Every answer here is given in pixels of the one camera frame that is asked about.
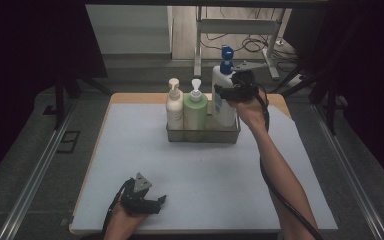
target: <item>bottle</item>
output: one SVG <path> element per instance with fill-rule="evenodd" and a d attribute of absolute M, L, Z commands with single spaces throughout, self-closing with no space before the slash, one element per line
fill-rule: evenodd
<path fill-rule="evenodd" d="M 185 130 L 204 130 L 207 120 L 207 105 L 208 99 L 205 94 L 199 91 L 201 80 L 192 80 L 193 89 L 190 93 L 185 94 L 183 98 L 183 127 Z M 188 140 L 199 140 L 199 134 L 188 134 Z"/>
<path fill-rule="evenodd" d="M 221 99 L 220 95 L 214 90 L 214 85 L 217 84 L 223 88 L 232 88 L 232 71 L 233 63 L 230 61 L 233 58 L 233 49 L 227 45 L 222 46 L 222 58 L 220 66 L 213 68 L 212 74 L 212 96 L 213 103 L 211 105 L 211 113 L 213 117 L 223 126 L 230 127 L 235 124 L 236 110 L 227 103 L 225 99 Z"/>
<path fill-rule="evenodd" d="M 183 129 L 183 92 L 179 89 L 179 80 L 172 78 L 168 81 L 170 91 L 167 96 L 167 129 Z"/>

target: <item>hand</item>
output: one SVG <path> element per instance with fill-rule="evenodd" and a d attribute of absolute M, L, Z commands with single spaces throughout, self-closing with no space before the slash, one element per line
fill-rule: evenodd
<path fill-rule="evenodd" d="M 266 94 L 259 90 L 259 94 L 264 102 L 267 102 Z M 236 108 L 239 117 L 252 130 L 265 126 L 263 109 L 256 98 L 246 102 L 228 101 L 231 107 Z"/>
<path fill-rule="evenodd" d="M 104 240 L 126 240 L 128 239 L 140 223 L 148 215 L 130 216 L 126 210 L 117 202 L 112 210 L 112 216 L 107 226 Z"/>

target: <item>white board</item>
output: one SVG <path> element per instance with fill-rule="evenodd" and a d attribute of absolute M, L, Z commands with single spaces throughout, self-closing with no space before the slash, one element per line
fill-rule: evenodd
<path fill-rule="evenodd" d="M 320 229 L 337 229 L 295 123 L 269 107 L 270 135 L 303 185 Z M 168 142 L 162 104 L 112 104 L 71 231 L 100 231 L 120 186 L 141 172 L 153 186 L 146 199 L 167 195 L 141 232 L 271 232 L 280 229 L 261 176 L 259 153 L 242 123 L 236 144 Z"/>

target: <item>blue pump cap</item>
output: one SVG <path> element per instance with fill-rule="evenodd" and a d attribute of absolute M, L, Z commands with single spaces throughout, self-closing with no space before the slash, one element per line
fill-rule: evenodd
<path fill-rule="evenodd" d="M 225 61 L 229 61 L 233 58 L 233 49 L 227 45 L 221 47 L 221 57 Z"/>
<path fill-rule="evenodd" d="M 233 63 L 230 61 L 233 58 L 233 49 L 227 45 L 221 47 L 221 57 L 223 62 L 220 64 L 220 72 L 224 75 L 232 73 Z"/>

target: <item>black cable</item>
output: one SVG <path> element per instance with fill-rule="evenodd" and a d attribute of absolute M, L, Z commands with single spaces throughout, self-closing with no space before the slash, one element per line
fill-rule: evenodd
<path fill-rule="evenodd" d="M 248 44 L 254 44 L 257 49 L 252 50 L 248 48 Z M 251 38 L 251 35 L 248 35 L 243 41 L 242 46 L 248 51 L 248 52 L 259 52 L 265 47 L 265 43 L 259 39 Z"/>
<path fill-rule="evenodd" d="M 311 235 L 313 235 L 313 237 L 316 240 L 323 240 L 322 236 L 313 227 L 313 225 L 311 225 L 311 223 L 308 222 L 308 220 L 305 219 L 305 217 L 302 216 L 302 214 L 298 210 L 296 210 L 295 207 L 282 196 L 282 194 L 280 194 L 277 191 L 277 189 L 274 187 L 273 183 L 270 181 L 269 177 L 267 176 L 267 173 L 263 166 L 263 161 L 261 159 L 260 159 L 260 170 L 261 170 L 261 174 L 263 175 L 264 181 L 266 182 L 270 191 L 277 197 L 277 199 L 279 199 L 279 201 L 283 204 L 283 206 L 285 206 L 286 209 L 288 209 L 289 212 L 291 212 L 304 225 L 304 227 L 311 233 Z"/>
<path fill-rule="evenodd" d="M 224 36 L 227 36 L 227 35 L 229 35 L 229 34 L 227 34 L 227 33 L 226 33 L 226 34 L 222 34 L 222 35 L 217 36 L 217 37 L 215 37 L 215 38 L 209 38 L 209 37 L 208 37 L 208 33 L 206 33 L 205 35 L 207 35 L 207 39 L 208 39 L 209 41 L 213 41 L 213 40 L 222 38 L 222 37 L 224 37 Z"/>
<path fill-rule="evenodd" d="M 260 16 L 260 11 L 261 11 L 261 8 L 258 9 L 257 14 L 255 15 L 255 19 L 258 19 L 258 17 Z"/>
<path fill-rule="evenodd" d="M 255 11 L 255 8 L 252 9 L 252 11 L 248 14 L 248 17 L 247 19 L 249 18 L 249 16 L 251 16 L 251 14 Z"/>
<path fill-rule="evenodd" d="M 273 59 L 282 59 L 282 60 L 287 60 L 289 62 L 298 62 L 298 58 L 290 58 L 290 57 L 284 57 L 277 53 L 276 51 L 273 51 Z"/>
<path fill-rule="evenodd" d="M 205 45 L 203 42 L 202 42 L 202 40 L 200 40 L 200 42 L 201 42 L 201 44 L 204 46 L 204 47 L 206 47 L 206 48 L 214 48 L 214 49 L 218 49 L 218 50 L 222 50 L 220 47 L 213 47 L 213 46 L 208 46 L 208 45 Z M 235 49 L 235 50 L 233 50 L 234 52 L 237 52 L 237 51 L 239 51 L 239 50 L 242 50 L 244 48 L 244 46 L 242 46 L 242 47 L 240 47 L 240 48 L 238 48 L 238 49 Z"/>
<path fill-rule="evenodd" d="M 292 70 L 290 70 L 290 71 L 285 70 L 284 68 L 282 68 L 282 67 L 280 66 L 280 64 L 294 64 L 294 62 L 277 62 L 277 63 L 276 63 L 276 68 L 279 69 L 280 71 L 282 71 L 282 72 L 286 72 L 286 73 L 292 72 Z"/>
<path fill-rule="evenodd" d="M 299 54 L 297 54 L 297 53 L 282 52 L 282 51 L 280 51 L 280 50 L 276 50 L 276 49 L 273 49 L 273 50 L 276 51 L 276 52 L 279 52 L 279 53 L 283 53 L 283 54 L 289 54 L 289 55 L 299 56 Z"/>
<path fill-rule="evenodd" d="M 105 236 L 105 233 L 107 232 L 107 226 L 112 216 L 112 210 L 114 209 L 115 205 L 119 202 L 118 199 L 121 196 L 121 193 L 123 192 L 124 188 L 126 187 L 126 182 L 121 185 L 120 190 L 115 195 L 111 205 L 108 207 L 107 215 L 105 216 L 104 225 L 102 226 L 102 237 Z"/>
<path fill-rule="evenodd" d="M 226 18 L 226 16 L 224 16 L 223 12 L 221 11 L 221 7 L 220 7 L 220 13 L 221 13 L 221 15 L 222 15 L 224 18 Z"/>
<path fill-rule="evenodd" d="M 272 16 L 270 17 L 270 20 L 273 19 L 274 11 L 276 11 L 276 8 L 273 8 Z"/>
<path fill-rule="evenodd" d="M 265 90 L 264 90 L 264 94 L 265 94 L 266 99 L 267 99 L 267 93 Z M 263 101 L 263 99 L 261 98 L 259 93 L 254 93 L 254 96 L 257 98 L 261 107 L 263 107 L 263 110 L 267 109 L 268 104 Z M 286 200 L 285 197 L 283 197 L 283 195 L 281 193 L 279 193 L 279 191 L 277 191 L 276 187 L 273 185 L 270 178 L 267 176 L 267 173 L 266 173 L 266 170 L 264 169 L 263 161 L 262 161 L 261 157 L 260 157 L 259 161 L 260 161 L 261 174 L 263 175 L 263 179 L 266 182 L 270 191 L 276 196 L 276 198 L 282 203 L 282 205 L 285 206 L 285 208 L 288 209 L 288 211 L 291 212 L 298 219 L 298 221 L 300 221 L 304 225 L 304 227 L 310 232 L 311 235 L 313 235 L 313 237 L 316 240 L 323 240 L 322 236 L 313 227 L 313 225 L 311 225 L 311 223 L 308 222 L 308 220 L 304 216 L 302 216 L 302 214 L 288 200 Z"/>

